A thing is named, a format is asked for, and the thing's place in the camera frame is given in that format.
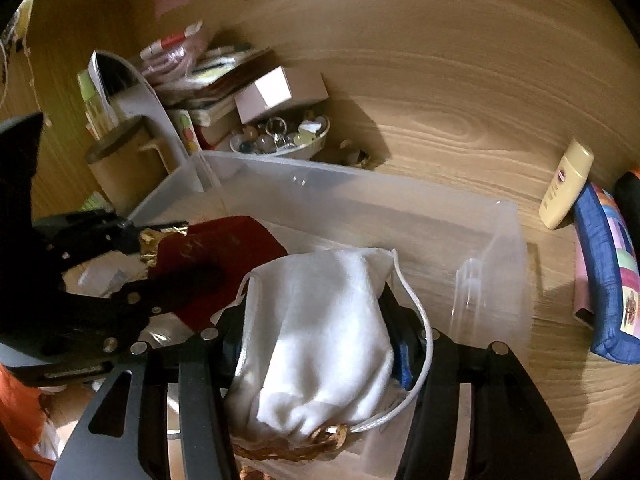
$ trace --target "pink box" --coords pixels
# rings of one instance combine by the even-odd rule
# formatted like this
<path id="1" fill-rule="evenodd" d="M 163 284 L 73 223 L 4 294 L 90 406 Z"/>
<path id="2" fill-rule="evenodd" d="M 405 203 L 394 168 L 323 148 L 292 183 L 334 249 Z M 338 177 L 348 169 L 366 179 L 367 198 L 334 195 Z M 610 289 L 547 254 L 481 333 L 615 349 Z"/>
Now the pink box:
<path id="1" fill-rule="evenodd" d="M 279 66 L 236 94 L 242 124 L 288 108 L 309 106 L 327 99 L 322 75 L 300 68 Z"/>

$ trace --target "white drawstring pouch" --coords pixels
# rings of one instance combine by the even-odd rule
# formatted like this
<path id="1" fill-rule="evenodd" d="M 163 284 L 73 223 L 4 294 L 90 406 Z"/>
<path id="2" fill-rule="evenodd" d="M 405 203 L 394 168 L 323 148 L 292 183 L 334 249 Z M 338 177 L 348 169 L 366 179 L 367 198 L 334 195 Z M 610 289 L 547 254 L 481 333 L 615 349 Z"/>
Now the white drawstring pouch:
<path id="1" fill-rule="evenodd" d="M 377 413 L 393 366 L 378 298 L 394 269 L 426 329 L 426 357 L 414 388 L 398 405 Z M 370 430 L 404 410 L 424 384 L 433 354 L 431 329 L 399 272 L 395 250 L 285 256 L 249 272 L 234 304 L 245 290 L 241 352 L 225 396 L 231 433 L 243 445 L 284 440 L 295 448 L 319 431 Z"/>

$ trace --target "dark red object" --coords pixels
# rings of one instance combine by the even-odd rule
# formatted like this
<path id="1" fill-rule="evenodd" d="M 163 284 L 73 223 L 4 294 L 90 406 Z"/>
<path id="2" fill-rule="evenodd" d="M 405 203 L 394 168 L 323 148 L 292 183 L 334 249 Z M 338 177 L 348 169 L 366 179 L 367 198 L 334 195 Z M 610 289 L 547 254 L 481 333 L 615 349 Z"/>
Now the dark red object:
<path id="1" fill-rule="evenodd" d="M 287 251 L 259 222 L 249 216 L 220 218 L 189 227 L 186 236 L 173 234 L 158 245 L 158 264 L 150 278 L 207 264 L 222 274 L 220 286 L 174 311 L 189 328 L 199 332 L 210 326 L 210 318 L 231 303 L 245 274 Z M 219 280 L 220 274 L 212 275 Z"/>

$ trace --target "orange object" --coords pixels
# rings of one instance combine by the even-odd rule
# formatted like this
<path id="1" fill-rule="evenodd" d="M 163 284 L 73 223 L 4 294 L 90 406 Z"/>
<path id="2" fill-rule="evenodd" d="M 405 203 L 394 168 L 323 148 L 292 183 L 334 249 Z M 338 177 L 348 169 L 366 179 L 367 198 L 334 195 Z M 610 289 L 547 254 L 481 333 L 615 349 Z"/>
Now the orange object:
<path id="1" fill-rule="evenodd" d="M 24 386 L 0 365 L 0 422 L 31 467 L 41 478 L 49 480 L 55 462 L 33 450 L 46 420 L 39 401 L 41 394 L 37 388 Z"/>

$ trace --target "drawstring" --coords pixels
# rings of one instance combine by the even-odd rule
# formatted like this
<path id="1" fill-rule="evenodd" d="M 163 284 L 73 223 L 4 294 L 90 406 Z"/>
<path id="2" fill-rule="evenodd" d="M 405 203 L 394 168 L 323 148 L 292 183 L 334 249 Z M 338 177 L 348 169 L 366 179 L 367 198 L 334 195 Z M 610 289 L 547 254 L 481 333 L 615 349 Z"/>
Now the drawstring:
<path id="1" fill-rule="evenodd" d="M 354 426 L 350 426 L 348 428 L 349 433 L 361 433 L 363 431 L 373 430 L 383 424 L 388 423 L 392 418 L 396 415 L 399 415 L 409 404 L 413 402 L 415 397 L 418 395 L 422 386 L 424 385 L 424 381 L 427 380 L 427 375 L 429 373 L 429 368 L 431 367 L 431 360 L 433 359 L 433 335 L 431 335 L 431 325 L 429 323 L 429 319 L 427 318 L 427 313 L 422 306 L 422 303 L 418 299 L 418 296 L 411 288 L 411 285 L 407 282 L 407 280 L 402 275 L 400 271 L 400 263 L 398 261 L 398 252 L 393 249 L 391 253 L 394 256 L 394 266 L 396 268 L 396 274 L 398 278 L 400 278 L 400 282 L 402 286 L 406 289 L 407 293 L 411 297 L 414 305 L 418 309 L 418 314 L 420 315 L 420 319 L 422 320 L 422 324 L 424 325 L 424 333 L 426 340 L 426 352 L 424 355 L 424 364 L 422 365 L 422 370 L 420 371 L 420 375 L 418 376 L 418 380 L 415 383 L 415 386 L 411 389 L 408 395 L 394 408 L 389 408 L 386 412 L 378 413 L 371 418 L 361 422 L 359 424 L 355 424 Z M 330 426 L 326 429 L 327 433 L 335 433 L 338 430 L 338 426 Z"/>

